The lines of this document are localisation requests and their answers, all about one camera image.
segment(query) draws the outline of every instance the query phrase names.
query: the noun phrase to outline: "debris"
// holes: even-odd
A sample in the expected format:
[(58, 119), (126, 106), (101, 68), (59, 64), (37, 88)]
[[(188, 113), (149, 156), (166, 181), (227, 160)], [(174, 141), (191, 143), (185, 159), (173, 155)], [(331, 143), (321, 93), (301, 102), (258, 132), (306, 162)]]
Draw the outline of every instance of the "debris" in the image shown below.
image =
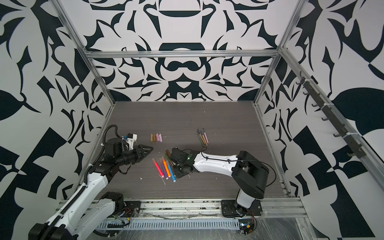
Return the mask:
[(158, 174), (158, 175), (159, 175), (159, 177), (161, 178), (161, 180), (163, 180), (163, 183), (164, 183), (164, 186), (165, 186), (166, 183), (165, 183), (164, 179), (160, 176), (160, 174)]

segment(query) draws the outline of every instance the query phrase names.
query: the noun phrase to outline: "orange marker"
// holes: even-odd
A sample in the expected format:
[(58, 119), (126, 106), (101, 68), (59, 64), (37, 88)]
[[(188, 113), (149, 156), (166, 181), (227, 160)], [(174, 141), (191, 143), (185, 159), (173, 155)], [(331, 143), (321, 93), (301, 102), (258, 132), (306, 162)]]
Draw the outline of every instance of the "orange marker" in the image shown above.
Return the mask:
[(166, 166), (167, 166), (166, 160), (165, 160), (165, 158), (164, 158), (164, 157), (162, 157), (162, 160), (163, 160), (163, 163), (164, 163), (164, 167), (166, 168), (166, 171), (167, 171), (168, 177), (170, 177), (170, 172), (169, 172), (168, 168), (166, 167)]

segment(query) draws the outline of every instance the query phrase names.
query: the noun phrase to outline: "metal hook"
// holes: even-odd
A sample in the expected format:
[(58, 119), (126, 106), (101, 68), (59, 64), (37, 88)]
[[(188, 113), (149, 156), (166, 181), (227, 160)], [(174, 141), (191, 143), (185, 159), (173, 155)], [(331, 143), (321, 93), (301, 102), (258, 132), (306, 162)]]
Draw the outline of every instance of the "metal hook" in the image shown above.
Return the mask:
[(301, 80), (298, 83), (296, 83), (296, 84), (300, 85), (300, 84), (304, 83), (304, 81), (305, 81), (305, 78), (302, 77)]

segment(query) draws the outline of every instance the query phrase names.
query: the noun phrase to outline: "pink marker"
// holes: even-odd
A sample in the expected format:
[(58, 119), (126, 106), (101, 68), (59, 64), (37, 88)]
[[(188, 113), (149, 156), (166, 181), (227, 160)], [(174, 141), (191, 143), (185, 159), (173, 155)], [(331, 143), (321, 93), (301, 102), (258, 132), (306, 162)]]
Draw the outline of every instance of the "pink marker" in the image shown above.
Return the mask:
[(155, 161), (154, 158), (152, 158), (152, 161), (153, 161), (153, 163), (155, 164), (157, 170), (159, 171), (160, 177), (163, 178), (163, 177), (164, 177), (164, 174), (163, 174), (163, 172), (160, 170), (159, 165), (157, 164), (157, 162)]

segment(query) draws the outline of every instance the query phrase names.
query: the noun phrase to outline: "crayon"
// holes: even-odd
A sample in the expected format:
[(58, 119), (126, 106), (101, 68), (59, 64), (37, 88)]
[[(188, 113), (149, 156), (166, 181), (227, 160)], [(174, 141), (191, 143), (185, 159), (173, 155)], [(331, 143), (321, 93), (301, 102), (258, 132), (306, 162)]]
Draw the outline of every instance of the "crayon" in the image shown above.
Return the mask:
[(204, 132), (204, 136), (205, 136), (205, 139), (206, 139), (207, 143), (209, 143), (207, 134), (205, 133), (205, 130), (204, 130), (204, 129), (203, 129), (203, 132)]
[(202, 141), (201, 138), (200, 138), (199, 131), (197, 131), (197, 137), (199, 138), (201, 145), (204, 147), (204, 143), (203, 143), (203, 141)]

